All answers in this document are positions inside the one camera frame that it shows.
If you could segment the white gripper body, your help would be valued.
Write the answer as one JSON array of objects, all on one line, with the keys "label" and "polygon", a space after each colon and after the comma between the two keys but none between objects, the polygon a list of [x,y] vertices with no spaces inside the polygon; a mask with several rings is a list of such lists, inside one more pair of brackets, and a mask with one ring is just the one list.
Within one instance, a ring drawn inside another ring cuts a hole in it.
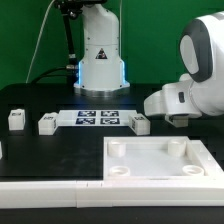
[{"label": "white gripper body", "polygon": [[160,91],[153,93],[145,99],[145,115],[200,117],[202,113],[194,105],[191,97],[192,84],[192,81],[165,84]]}]

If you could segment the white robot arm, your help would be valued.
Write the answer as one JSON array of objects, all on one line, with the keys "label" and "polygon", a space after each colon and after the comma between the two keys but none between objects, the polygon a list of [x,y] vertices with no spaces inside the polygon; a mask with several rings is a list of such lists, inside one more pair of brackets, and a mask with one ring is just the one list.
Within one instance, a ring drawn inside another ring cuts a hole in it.
[{"label": "white robot arm", "polygon": [[[127,88],[117,17],[90,4],[83,7],[83,23],[85,53],[75,90],[109,94]],[[187,72],[146,98],[144,113],[190,118],[224,114],[224,11],[192,20],[182,32],[179,50]]]}]

